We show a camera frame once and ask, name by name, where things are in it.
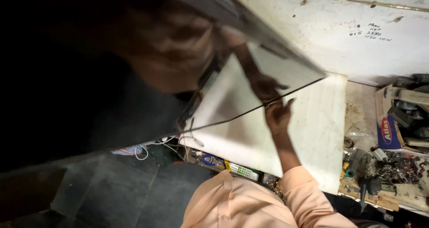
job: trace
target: shirt sleeve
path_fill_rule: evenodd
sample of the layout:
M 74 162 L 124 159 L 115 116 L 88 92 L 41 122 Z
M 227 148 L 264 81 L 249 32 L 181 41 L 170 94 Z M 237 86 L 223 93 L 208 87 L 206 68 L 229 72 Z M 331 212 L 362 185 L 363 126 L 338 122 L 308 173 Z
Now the shirt sleeve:
M 318 186 L 319 183 L 303 166 L 288 170 L 280 181 L 280 190 L 298 227 L 356 227 L 334 212 Z

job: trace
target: atlas logo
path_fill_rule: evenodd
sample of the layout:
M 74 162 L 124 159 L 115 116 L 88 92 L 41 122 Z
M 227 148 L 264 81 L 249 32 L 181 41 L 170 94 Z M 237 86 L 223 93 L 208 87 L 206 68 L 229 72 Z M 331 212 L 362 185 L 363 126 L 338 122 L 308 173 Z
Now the atlas logo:
M 390 129 L 390 124 L 387 118 L 383 117 L 381 121 L 381 132 L 383 134 L 384 142 L 390 144 L 392 142 L 392 130 Z

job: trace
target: floor tile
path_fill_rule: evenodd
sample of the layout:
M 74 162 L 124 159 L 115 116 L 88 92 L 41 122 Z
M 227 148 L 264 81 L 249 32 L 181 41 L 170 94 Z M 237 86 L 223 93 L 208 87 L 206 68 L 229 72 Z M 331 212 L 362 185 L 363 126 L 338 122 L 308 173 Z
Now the floor tile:
M 210 170 L 192 164 L 160 167 L 136 228 L 180 227 L 196 188 L 210 179 Z
M 156 179 L 149 191 L 136 228 L 180 227 L 186 206 L 194 191 Z
M 13 220 L 7 227 L 10 228 L 91 228 L 90 226 L 65 217 L 56 211 L 48 210 Z
M 144 158 L 146 153 L 143 150 L 144 154 L 139 155 L 139 158 Z M 111 154 L 108 155 L 109 159 L 116 160 L 121 164 L 128 165 L 132 168 L 141 170 L 151 176 L 155 175 L 158 170 L 157 162 L 152 158 L 151 154 L 145 160 L 138 160 L 134 155 L 118 155 Z
M 145 201 L 152 176 L 115 160 L 99 166 L 76 216 L 98 228 L 132 228 Z
M 102 159 L 98 157 L 67 165 L 67 172 L 51 203 L 51 209 L 74 218 Z
M 163 179 L 175 187 L 195 191 L 204 181 L 211 178 L 210 170 L 198 165 L 182 163 L 160 167 L 157 178 Z

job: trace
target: dirty surface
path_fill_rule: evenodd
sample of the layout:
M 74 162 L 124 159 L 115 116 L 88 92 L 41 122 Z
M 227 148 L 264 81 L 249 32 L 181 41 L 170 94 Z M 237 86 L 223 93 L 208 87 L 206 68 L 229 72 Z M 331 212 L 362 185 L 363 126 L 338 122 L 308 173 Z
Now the dirty surface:
M 398 23 L 399 21 L 401 21 L 402 18 L 403 16 L 396 17 L 394 20 L 389 21 L 389 23 L 392 23 L 392 22 Z

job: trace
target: peach shirt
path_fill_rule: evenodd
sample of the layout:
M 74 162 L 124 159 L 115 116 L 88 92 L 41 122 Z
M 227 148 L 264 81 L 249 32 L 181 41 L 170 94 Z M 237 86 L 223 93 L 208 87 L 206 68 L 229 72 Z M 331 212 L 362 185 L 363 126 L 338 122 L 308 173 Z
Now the peach shirt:
M 181 227 L 356 227 L 334 212 L 303 166 L 288 170 L 279 183 L 287 206 L 267 188 L 225 170 L 197 188 Z

